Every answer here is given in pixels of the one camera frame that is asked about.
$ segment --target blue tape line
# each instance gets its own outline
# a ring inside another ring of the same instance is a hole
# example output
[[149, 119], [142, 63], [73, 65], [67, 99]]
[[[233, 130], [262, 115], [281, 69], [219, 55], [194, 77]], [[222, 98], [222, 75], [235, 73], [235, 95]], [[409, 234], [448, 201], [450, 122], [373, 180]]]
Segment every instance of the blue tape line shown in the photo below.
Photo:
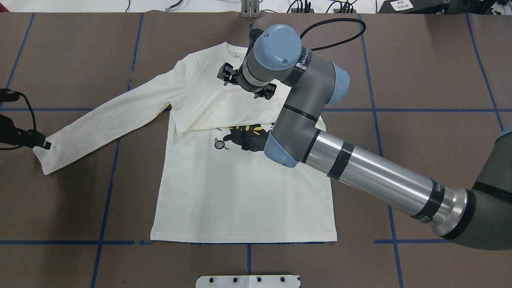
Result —
[[[368, 87], [370, 89], [370, 100], [372, 103], [372, 112], [373, 112], [373, 122], [375, 125], [375, 133], [377, 135], [377, 144], [379, 148], [379, 155], [383, 157], [382, 152], [382, 141], [380, 140], [380, 130], [378, 125], [378, 119], [377, 119], [377, 109], [375, 106], [375, 99], [373, 95], [373, 86], [372, 86], [372, 78], [370, 76], [370, 65], [368, 64], [368, 54], [366, 51], [366, 43], [365, 43], [365, 35], [361, 35], [361, 42], [362, 42], [362, 52], [365, 57], [365, 66], [366, 66], [366, 76], [368, 78]], [[391, 226], [391, 235], [393, 236], [393, 240], [396, 240], [396, 231], [395, 231], [395, 221], [393, 219], [393, 210], [391, 206], [388, 205], [388, 213], [389, 213], [389, 223]], [[400, 265], [400, 255], [398, 253], [398, 245], [397, 243], [393, 243], [393, 249], [395, 251], [395, 261], [396, 261], [396, 270], [398, 274], [398, 283], [400, 285], [400, 288], [403, 288], [403, 278], [402, 278], [402, 267]]]
[[100, 236], [99, 236], [98, 250], [96, 252], [96, 261], [94, 262], [94, 271], [93, 271], [93, 278], [91, 281], [91, 288], [94, 288], [94, 286], [96, 285], [96, 276], [98, 275], [99, 259], [101, 257], [101, 248], [103, 246], [103, 238], [105, 237], [106, 219], [109, 215], [110, 198], [112, 195], [112, 187], [114, 186], [114, 174], [116, 173], [116, 168], [117, 168], [117, 159], [119, 156], [119, 144], [120, 143], [121, 143], [121, 138], [118, 138], [117, 143], [116, 143], [116, 153], [114, 154], [114, 163], [112, 164], [112, 172], [110, 174], [109, 191], [106, 195], [105, 210], [103, 211], [103, 222], [101, 223], [101, 232], [100, 232]]
[[[28, 108], [4, 108], [3, 111], [29, 111]], [[93, 111], [94, 108], [33, 108], [33, 111], [42, 111], [42, 112], [90, 112]]]
[[2, 245], [97, 245], [96, 240], [0, 240]]
[[[32, 13], [32, 17], [30, 17], [29, 25], [27, 27], [27, 30], [25, 31], [25, 36], [23, 37], [22, 45], [19, 47], [18, 55], [16, 56], [16, 60], [14, 61], [14, 65], [12, 66], [11, 74], [9, 75], [9, 79], [7, 80], [7, 84], [5, 88], [9, 88], [11, 86], [12, 77], [14, 76], [14, 72], [16, 71], [16, 67], [18, 66], [19, 58], [22, 55], [23, 47], [25, 46], [25, 43], [27, 42], [27, 38], [29, 36], [30, 28], [32, 27], [32, 23], [34, 22], [35, 13]], [[0, 110], [2, 109], [3, 102], [0, 102]]]
[[365, 66], [366, 66], [366, 77], [368, 79], [368, 88], [370, 89], [370, 101], [372, 103], [372, 112], [373, 112], [373, 123], [375, 126], [375, 133], [377, 134], [377, 144], [379, 148], [379, 155], [383, 157], [382, 153], [382, 142], [380, 141], [380, 130], [379, 130], [379, 124], [377, 120], [377, 111], [375, 107], [375, 99], [373, 97], [373, 86], [372, 86], [372, 78], [370, 76], [370, 65], [368, 64], [368, 54], [366, 52], [366, 44], [365, 44], [365, 35], [361, 35], [361, 42], [362, 42], [362, 52], [365, 57]]
[[[0, 240], [0, 245], [97, 245], [98, 240]], [[103, 241], [103, 245], [135, 245], [135, 241]]]
[[[324, 112], [373, 112], [367, 108], [324, 109]], [[376, 112], [494, 112], [494, 109], [428, 109], [428, 108], [375, 108]], [[512, 109], [498, 109], [500, 112], [510, 112]]]
[[365, 109], [365, 108], [342, 108], [342, 109], [330, 109], [325, 108], [324, 112], [372, 112], [373, 109]]
[[139, 245], [153, 245], [153, 241], [145, 241], [144, 239], [141, 239], [139, 241]]
[[398, 283], [403, 288], [402, 266], [400, 265], [400, 255], [398, 253], [398, 243], [396, 242], [395, 221], [393, 218], [393, 209], [388, 205], [389, 223], [391, 226], [391, 236], [393, 237], [393, 250], [395, 252], [396, 270], [398, 273]]
[[137, 59], [137, 50], [139, 49], [140, 31], [142, 30], [142, 20], [144, 19], [144, 12], [140, 14], [139, 30], [137, 31], [137, 40], [135, 40], [135, 49], [133, 50], [132, 72], [135, 71], [135, 60]]
[[487, 75], [485, 74], [485, 70], [483, 69], [482, 60], [480, 59], [480, 53], [478, 53], [477, 44], [475, 42], [475, 38], [473, 37], [473, 29], [471, 28], [471, 21], [469, 14], [466, 13], [466, 22], [467, 28], [470, 31], [471, 42], [473, 43], [473, 49], [475, 49], [475, 54], [477, 56], [478, 65], [480, 65], [480, 70], [482, 71], [482, 76], [485, 81], [485, 85], [487, 86], [487, 91], [489, 92], [490, 101], [493, 103], [494, 112], [496, 113], [496, 118], [498, 119], [498, 123], [500, 124], [500, 129], [503, 131], [503, 123], [501, 122], [500, 113], [498, 113], [498, 107], [496, 106], [496, 102], [494, 101], [493, 92], [490, 89], [489, 81], [487, 80]]
[[373, 240], [374, 244], [437, 244], [451, 243], [445, 239], [377, 239]]
[[252, 245], [247, 245], [247, 275], [252, 275]]
[[103, 241], [103, 245], [135, 245], [135, 241], [129, 240], [107, 240]]

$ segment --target cable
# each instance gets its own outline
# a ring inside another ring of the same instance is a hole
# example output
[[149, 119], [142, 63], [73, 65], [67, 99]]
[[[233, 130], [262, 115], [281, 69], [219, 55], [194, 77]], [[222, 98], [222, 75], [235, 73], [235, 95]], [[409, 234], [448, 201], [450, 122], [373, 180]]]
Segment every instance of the cable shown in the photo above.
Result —
[[34, 125], [33, 129], [36, 130], [34, 110], [32, 110], [32, 106], [30, 106], [29, 100], [27, 99], [25, 94], [21, 92], [19, 94], [23, 97], [23, 99], [25, 99], [25, 102], [27, 103], [27, 107], [29, 108], [30, 114], [32, 115], [32, 124]]
[[[27, 107], [29, 108], [30, 110], [30, 114], [32, 115], [32, 125], [33, 125], [33, 130], [35, 131], [36, 130], [36, 124], [35, 124], [35, 115], [34, 115], [34, 110], [32, 110], [32, 106], [30, 106], [30, 103], [29, 103], [29, 100], [27, 99], [27, 97], [25, 96], [25, 94], [19, 92], [20, 96], [23, 97], [23, 99], [25, 99], [25, 103], [27, 103]], [[16, 147], [9, 147], [9, 148], [0, 148], [0, 151], [5, 151], [5, 150], [16, 150], [16, 149], [19, 149], [21, 148], [22, 146], [19, 145], [19, 146], [16, 146]]]
[[341, 1], [333, 1], [333, 2], [331, 3], [331, 5], [329, 5], [329, 7], [327, 8], [327, 10], [326, 10], [325, 12], [326, 12], [326, 13], [328, 13], [328, 12], [329, 12], [329, 9], [331, 9], [331, 7], [332, 7], [335, 3], [339, 3], [339, 9], [340, 9], [340, 10], [342, 9], [343, 2], [341, 2]]
[[347, 8], [349, 8], [349, 2], [348, 1], [345, 2], [345, 4], [343, 5], [342, 10], [338, 11], [338, 13], [345, 13], [345, 11], [347, 11]]
[[171, 5], [169, 8], [166, 8], [165, 11], [166, 12], [170, 12], [170, 10], [174, 7], [177, 7], [178, 5], [180, 5], [181, 3], [183, 2], [183, 0], [179, 0], [176, 4], [173, 4]]
[[318, 27], [320, 25], [332, 23], [332, 22], [355, 22], [355, 23], [361, 24], [362, 25], [362, 29], [361, 29], [361, 31], [357, 35], [355, 35], [355, 36], [353, 36], [351, 38], [348, 38], [347, 40], [343, 40], [343, 41], [340, 41], [340, 42], [337, 42], [337, 43], [334, 43], [334, 44], [330, 44], [330, 45], [327, 45], [327, 46], [313, 48], [313, 49], [311, 49], [311, 51], [323, 50], [323, 49], [327, 49], [327, 48], [331, 48], [331, 47], [334, 47], [334, 46], [341, 45], [343, 43], [350, 42], [350, 41], [358, 38], [359, 36], [361, 36], [366, 31], [366, 24], [362, 20], [354, 19], [354, 18], [334, 18], [334, 19], [320, 21], [318, 23], [315, 23], [315, 24], [309, 26], [306, 30], [304, 30], [304, 32], [302, 32], [301, 39], [304, 37], [304, 35], [306, 35], [306, 33], [311, 31], [313, 28]]
[[5, 150], [16, 150], [16, 149], [19, 149], [19, 148], [21, 148], [21, 147], [23, 147], [23, 146], [21, 146], [21, 145], [20, 145], [20, 146], [11, 147], [11, 148], [0, 148], [0, 151], [5, 151]]
[[298, 9], [299, 9], [299, 7], [298, 7], [298, 2], [300, 2], [300, 3], [302, 4], [302, 0], [295, 0], [295, 1], [293, 1], [293, 2], [290, 4], [290, 7], [288, 7], [288, 10], [286, 10], [286, 13], [290, 12], [291, 7], [292, 7], [292, 6], [293, 6], [293, 4], [295, 4], [295, 3], [297, 3], [297, 13], [298, 13]]
[[356, 3], [357, 0], [355, 0], [354, 2], [350, 3], [350, 5], [352, 6], [352, 9], [350, 10], [350, 13], [354, 13], [354, 3]]

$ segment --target metal tube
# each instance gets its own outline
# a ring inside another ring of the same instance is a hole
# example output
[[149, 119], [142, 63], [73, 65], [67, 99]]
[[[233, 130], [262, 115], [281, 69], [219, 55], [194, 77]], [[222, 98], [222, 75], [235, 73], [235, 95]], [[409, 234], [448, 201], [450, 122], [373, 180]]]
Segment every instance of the metal tube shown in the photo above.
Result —
[[[306, 164], [329, 174], [344, 140], [320, 132]], [[375, 196], [397, 209], [415, 215], [427, 203], [432, 180], [360, 147], [354, 147], [340, 182]]]
[[438, 236], [444, 236], [457, 226], [467, 204], [467, 192], [462, 187], [445, 188], [444, 199], [429, 224]]

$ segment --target cat graphic print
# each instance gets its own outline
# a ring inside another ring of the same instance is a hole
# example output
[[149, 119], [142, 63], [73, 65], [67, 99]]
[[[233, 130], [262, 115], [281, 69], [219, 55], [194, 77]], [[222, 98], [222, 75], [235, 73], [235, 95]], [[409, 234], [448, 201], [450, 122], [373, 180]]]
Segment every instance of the cat graphic print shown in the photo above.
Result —
[[267, 142], [268, 135], [273, 128], [272, 125], [245, 125], [245, 126], [232, 126], [224, 129], [217, 128], [220, 131], [229, 131], [222, 140], [214, 139], [214, 146], [216, 149], [230, 149], [232, 144], [241, 146], [244, 151], [263, 151], [265, 143]]

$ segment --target metal bracket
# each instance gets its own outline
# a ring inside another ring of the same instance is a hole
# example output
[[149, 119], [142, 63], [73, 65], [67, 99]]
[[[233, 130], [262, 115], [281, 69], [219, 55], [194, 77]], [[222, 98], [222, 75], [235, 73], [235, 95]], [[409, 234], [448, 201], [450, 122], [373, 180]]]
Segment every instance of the metal bracket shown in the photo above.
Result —
[[298, 275], [201, 276], [196, 288], [300, 288], [300, 278]]
[[260, 17], [260, 1], [259, 0], [242, 0], [242, 18], [259, 18]]

